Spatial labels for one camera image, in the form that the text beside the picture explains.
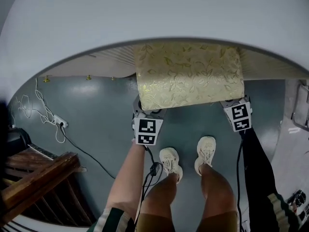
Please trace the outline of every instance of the concrete floor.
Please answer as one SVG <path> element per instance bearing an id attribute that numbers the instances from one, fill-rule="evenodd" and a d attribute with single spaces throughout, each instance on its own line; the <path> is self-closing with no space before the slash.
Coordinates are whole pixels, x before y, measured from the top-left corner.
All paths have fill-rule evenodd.
<path id="1" fill-rule="evenodd" d="M 22 94 L 28 95 L 33 108 L 42 112 L 42 104 L 35 97 L 34 88 L 35 80 L 30 80 L 18 91 L 17 97 L 21 99 Z M 138 94 L 136 79 L 129 77 L 112 81 L 110 78 L 93 77 L 86 81 L 85 77 L 60 77 L 51 78 L 50 83 L 43 83 L 39 79 L 39 90 L 51 111 L 69 123 L 66 135 L 116 176 L 133 137 L 131 119 L 132 102 Z M 247 81 L 245 92 L 251 97 L 254 128 L 271 160 L 283 118 L 285 83 L 278 80 Z M 113 180 L 96 162 L 69 142 L 59 144 L 55 140 L 55 126 L 42 124 L 37 113 L 27 119 L 18 110 L 16 99 L 12 105 L 16 126 L 23 128 L 33 143 L 57 155 L 66 151 L 79 153 L 81 164 L 88 169 L 86 173 L 78 174 L 82 191 L 95 215 L 99 216 Z M 194 161 L 197 157 L 197 142 L 204 135 L 216 138 L 213 167 L 227 178 L 237 195 L 236 159 L 240 136 L 233 133 L 219 103 L 169 109 L 157 145 L 151 147 L 155 160 L 159 160 L 159 150 L 167 146 L 176 148 L 180 155 L 184 173 L 172 204 L 174 225 L 178 232 L 195 231 L 202 215 L 204 200 Z M 146 155 L 145 173 L 150 163 Z M 248 204 L 242 158 L 239 172 L 240 206 L 245 213 Z"/>

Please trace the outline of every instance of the white sneaker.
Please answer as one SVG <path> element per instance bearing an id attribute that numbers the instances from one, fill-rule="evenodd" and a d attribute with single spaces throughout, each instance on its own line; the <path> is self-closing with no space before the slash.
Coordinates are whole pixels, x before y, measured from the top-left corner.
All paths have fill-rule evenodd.
<path id="1" fill-rule="evenodd" d="M 177 184 L 183 177 L 183 169 L 178 165 L 179 156 L 174 148 L 165 148 L 160 150 L 160 160 L 164 171 L 169 175 L 171 173 L 178 174 Z"/>
<path id="2" fill-rule="evenodd" d="M 197 144 L 198 158 L 195 160 L 195 171 L 201 175 L 199 167 L 202 164 L 208 164 L 212 167 L 211 161 L 216 150 L 216 140 L 213 137 L 202 137 Z"/>

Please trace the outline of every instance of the gold hook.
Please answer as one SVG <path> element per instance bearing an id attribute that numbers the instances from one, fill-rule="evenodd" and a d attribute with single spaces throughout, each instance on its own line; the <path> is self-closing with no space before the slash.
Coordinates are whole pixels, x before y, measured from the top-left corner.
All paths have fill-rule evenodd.
<path id="1" fill-rule="evenodd" d="M 48 83 L 48 82 L 50 82 L 50 80 L 48 79 L 48 75 L 46 75 L 46 76 L 45 76 L 45 78 L 44 78 L 43 82 L 44 82 L 44 83 Z"/>

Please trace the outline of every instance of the electrical cord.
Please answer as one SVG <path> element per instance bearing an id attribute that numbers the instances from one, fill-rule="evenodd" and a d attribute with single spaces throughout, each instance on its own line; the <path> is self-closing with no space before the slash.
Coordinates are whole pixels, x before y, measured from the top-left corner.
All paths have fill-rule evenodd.
<path id="1" fill-rule="evenodd" d="M 44 98 L 43 98 L 43 95 L 41 92 L 39 92 L 38 90 L 38 79 L 35 78 L 35 89 L 34 89 L 34 93 L 36 95 L 36 97 L 42 102 L 42 105 L 43 105 L 43 108 L 46 112 L 46 115 L 43 115 L 39 110 L 37 109 L 34 109 L 32 108 L 32 103 L 30 104 L 30 99 L 29 99 L 29 96 L 28 95 L 23 95 L 22 98 L 21 98 L 21 101 L 19 101 L 16 97 L 16 101 L 17 103 L 20 104 L 20 107 L 18 108 L 19 110 L 22 110 L 25 114 L 25 116 L 27 118 L 30 118 L 31 115 L 32 115 L 32 111 L 35 111 L 37 112 L 39 115 L 40 115 L 40 119 L 41 119 L 41 122 L 43 124 L 45 123 L 49 123 L 49 124 L 52 124 L 54 126 L 56 126 L 56 135 L 55 135 L 55 138 L 57 140 L 58 143 L 60 144 L 63 144 L 66 140 L 66 137 L 64 137 L 64 140 L 63 141 L 59 141 L 58 138 L 57 138 L 57 133 L 58 133 L 58 125 L 56 124 L 56 121 L 55 121 L 55 116 L 54 114 L 52 113 L 52 111 L 46 106 L 45 102 L 44 102 Z M 26 97 L 28 99 L 28 108 L 26 108 L 24 106 L 24 97 Z M 64 134 L 65 136 L 65 131 L 63 129 L 63 127 L 60 128 L 60 130 L 62 131 L 62 133 Z"/>
<path id="2" fill-rule="evenodd" d="M 241 150 L 242 150 L 243 137 L 244 137 L 245 133 L 246 133 L 246 130 L 240 132 L 241 142 L 240 142 L 240 146 L 239 146 L 239 150 L 238 150 L 237 163 L 236 163 L 237 191 L 238 191 L 237 209 L 238 209 L 238 213 L 239 213 L 239 228 L 240 228 L 241 232 L 244 232 L 244 229 L 242 227 L 241 209 L 240 209 L 240 205 L 239 205 L 239 203 L 240 203 L 239 160 L 240 160 L 240 155 L 241 155 Z"/>
<path id="3" fill-rule="evenodd" d="M 13 106 L 12 105 L 11 105 L 11 116 L 14 120 L 14 125 L 12 125 L 12 128 L 15 128 L 16 127 L 16 120 L 15 120 L 14 115 L 13 115 Z"/>
<path id="4" fill-rule="evenodd" d="M 82 151 L 84 154 L 88 155 L 90 158 L 92 158 L 94 161 L 96 161 L 96 162 L 101 166 L 101 168 L 102 168 L 111 178 L 115 179 L 115 177 L 112 176 L 112 175 L 106 170 L 106 168 L 104 168 L 103 165 L 102 165 L 97 159 L 95 159 L 92 155 L 88 154 L 87 152 L 83 151 L 81 148 L 79 148 L 78 146 L 76 146 L 76 145 L 65 135 L 65 133 L 64 133 L 63 130 L 61 130 L 61 132 L 62 132 L 63 136 L 64 136 L 75 148 L 79 149 L 79 150 Z"/>
<path id="5" fill-rule="evenodd" d="M 159 180 L 160 180 L 160 178 L 161 178 L 161 175 L 162 175 L 162 172 L 163 172 L 163 165 L 162 165 L 160 162 L 154 161 L 153 154 L 152 154 L 151 150 L 148 148 L 148 146 L 144 145 L 144 147 L 145 147 L 145 150 L 146 150 L 146 151 L 149 153 L 149 155 L 150 155 L 151 162 L 152 162 L 152 166 L 150 167 L 150 171 L 149 171 L 149 173 L 146 175 L 145 181 L 144 181 L 144 183 L 143 183 L 143 185 L 142 185 L 142 189 L 141 189 L 141 199 L 140 199 L 140 207 L 141 207 L 141 203 L 144 201 L 144 199 L 145 199 L 145 197 L 146 197 L 146 193 L 147 193 L 147 191 L 148 191 L 148 188 L 149 188 L 149 187 L 152 187 L 152 186 L 154 186 L 154 185 L 156 185 L 156 184 L 159 182 Z M 153 177 L 156 176 L 156 175 L 157 175 L 157 172 L 158 172 L 158 171 L 156 170 L 156 167 L 157 167 L 157 166 L 161 166 L 161 173 L 160 173 L 160 175 L 159 175 L 157 181 L 156 181 L 154 184 L 151 185 L 151 182 L 152 182 L 152 180 L 153 180 Z M 148 180 L 148 177 L 149 177 L 150 175 L 151 175 L 151 178 L 150 178 L 149 184 L 146 185 L 147 180 Z M 136 219 L 136 221 L 135 221 L 135 223 L 134 223 L 135 225 L 137 224 L 137 221 L 138 221 L 138 219 L 139 219 L 139 216 L 140 216 L 140 210 L 139 210 L 139 214 L 138 214 L 138 216 L 137 216 L 137 219 Z"/>

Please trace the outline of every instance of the white cable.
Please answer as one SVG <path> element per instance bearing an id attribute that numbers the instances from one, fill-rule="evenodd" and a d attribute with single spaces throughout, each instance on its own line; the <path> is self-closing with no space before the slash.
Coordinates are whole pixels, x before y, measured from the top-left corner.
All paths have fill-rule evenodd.
<path id="1" fill-rule="evenodd" d="M 63 143 L 65 142 L 65 140 L 66 140 L 66 137 L 64 137 L 64 140 L 63 140 L 62 142 L 59 141 L 59 140 L 57 139 L 58 125 L 57 125 L 56 122 L 55 122 L 54 114 L 53 114 L 52 111 L 45 105 L 43 95 L 42 95 L 41 92 L 38 91 L 38 79 L 37 79 L 37 78 L 35 78 L 35 82 L 36 82 L 36 84 L 35 84 L 34 93 L 35 93 L 36 97 L 42 102 L 42 105 L 43 105 L 43 108 L 44 108 L 44 110 L 45 110 L 45 112 L 46 112 L 46 115 L 43 115 L 43 114 L 42 114 L 40 111 L 38 111 L 37 109 L 32 108 L 32 103 L 31 103 L 31 105 L 30 105 L 30 99 L 29 99 L 29 96 L 28 96 L 28 95 L 23 95 L 22 98 L 21 98 L 21 102 L 20 102 L 20 101 L 17 99 L 17 97 L 16 97 L 17 102 L 20 104 L 20 107 L 19 107 L 18 109 L 22 110 L 27 118 L 30 118 L 30 117 L 31 117 L 32 111 L 36 111 L 36 112 L 40 115 L 40 119 L 41 119 L 41 121 L 42 121 L 43 124 L 49 123 L 49 124 L 52 124 L 52 125 L 56 126 L 56 127 L 57 127 L 57 129 L 56 129 L 56 140 L 57 140 L 58 143 L 63 144 Z M 26 107 L 24 106 L 24 104 L 23 104 L 24 97 L 26 97 L 26 98 L 28 99 L 28 108 L 26 108 Z"/>
<path id="2" fill-rule="evenodd" d="M 13 105 L 11 105 L 11 116 L 14 120 L 14 124 L 12 125 L 12 128 L 15 128 L 16 127 L 16 121 L 15 121 L 15 118 L 14 118 L 14 115 L 13 115 Z"/>

